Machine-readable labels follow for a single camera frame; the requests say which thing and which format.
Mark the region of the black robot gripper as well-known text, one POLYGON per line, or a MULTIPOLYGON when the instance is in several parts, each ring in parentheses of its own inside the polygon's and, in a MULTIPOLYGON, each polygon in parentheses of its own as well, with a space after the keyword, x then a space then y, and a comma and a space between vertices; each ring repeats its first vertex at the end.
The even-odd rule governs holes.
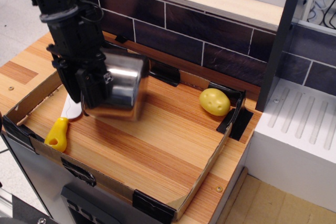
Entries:
POLYGON ((112 75, 104 65, 100 48, 104 38, 98 6, 71 6, 65 9, 41 7, 40 20, 47 24, 54 40, 47 50, 52 66, 75 103, 81 95, 88 108, 96 108, 109 96, 112 75))

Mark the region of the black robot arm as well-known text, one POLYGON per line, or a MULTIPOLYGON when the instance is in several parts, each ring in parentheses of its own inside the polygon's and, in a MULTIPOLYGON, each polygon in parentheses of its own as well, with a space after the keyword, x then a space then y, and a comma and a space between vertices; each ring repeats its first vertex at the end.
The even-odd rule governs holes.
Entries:
POLYGON ((103 103, 110 93, 111 74, 101 51, 103 10, 87 0, 32 0, 47 24, 53 44, 47 47, 52 65, 76 102, 89 108, 103 103))

